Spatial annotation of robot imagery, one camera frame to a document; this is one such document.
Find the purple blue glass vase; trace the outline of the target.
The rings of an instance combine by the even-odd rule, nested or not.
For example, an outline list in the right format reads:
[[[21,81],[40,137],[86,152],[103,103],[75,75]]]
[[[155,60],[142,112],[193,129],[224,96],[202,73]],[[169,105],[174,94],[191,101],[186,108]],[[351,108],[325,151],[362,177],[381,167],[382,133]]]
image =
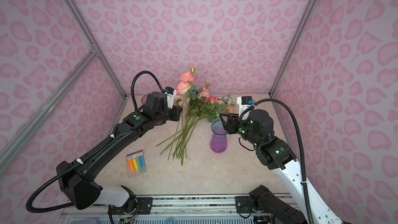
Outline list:
[[[222,121],[216,119],[211,123],[213,135],[210,140],[210,149],[215,153],[223,153],[227,150],[228,139],[227,132],[224,130]]]

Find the pink spray rose stem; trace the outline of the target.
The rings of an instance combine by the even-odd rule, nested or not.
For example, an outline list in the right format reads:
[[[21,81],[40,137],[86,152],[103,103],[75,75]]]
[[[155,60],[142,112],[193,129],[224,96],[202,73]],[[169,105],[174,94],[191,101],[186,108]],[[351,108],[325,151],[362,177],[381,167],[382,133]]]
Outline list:
[[[184,120],[186,123],[189,121],[188,110],[192,99],[192,92],[195,90],[194,83],[197,80],[195,76],[196,72],[196,67],[190,67],[189,72],[181,74],[180,83],[177,86],[175,104],[183,108],[183,112],[185,113]]]

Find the blue rose stem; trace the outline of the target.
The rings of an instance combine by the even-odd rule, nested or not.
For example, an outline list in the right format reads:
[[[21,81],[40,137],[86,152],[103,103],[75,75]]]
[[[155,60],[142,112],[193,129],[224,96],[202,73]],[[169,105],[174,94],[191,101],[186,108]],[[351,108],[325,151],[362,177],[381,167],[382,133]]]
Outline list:
[[[192,90],[189,93],[189,105],[193,106],[198,102],[198,92],[196,90]]]

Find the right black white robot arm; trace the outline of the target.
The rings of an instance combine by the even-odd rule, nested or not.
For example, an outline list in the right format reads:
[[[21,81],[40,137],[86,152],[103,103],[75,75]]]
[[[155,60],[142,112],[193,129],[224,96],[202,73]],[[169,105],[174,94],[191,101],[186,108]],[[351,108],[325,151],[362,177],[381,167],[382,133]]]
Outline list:
[[[227,134],[238,134],[253,145],[259,161],[280,179],[299,207],[293,208],[261,185],[249,194],[255,208],[283,224],[342,223],[307,180],[289,145],[275,136],[274,120],[268,112],[252,110],[242,121],[238,114],[220,114],[220,120]]]

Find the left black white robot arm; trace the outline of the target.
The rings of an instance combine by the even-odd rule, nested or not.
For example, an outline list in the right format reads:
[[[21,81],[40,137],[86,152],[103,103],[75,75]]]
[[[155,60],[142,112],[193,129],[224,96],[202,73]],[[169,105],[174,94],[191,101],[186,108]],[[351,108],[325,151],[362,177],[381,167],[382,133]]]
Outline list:
[[[169,120],[179,121],[182,108],[174,104],[176,95],[177,91],[170,87],[165,93],[149,94],[146,103],[117,124],[109,137],[76,161],[63,161],[57,166],[60,189],[74,207],[81,210],[92,205],[110,205],[126,214],[137,210],[136,195],[129,188],[103,187],[95,178],[116,155],[155,126]]]

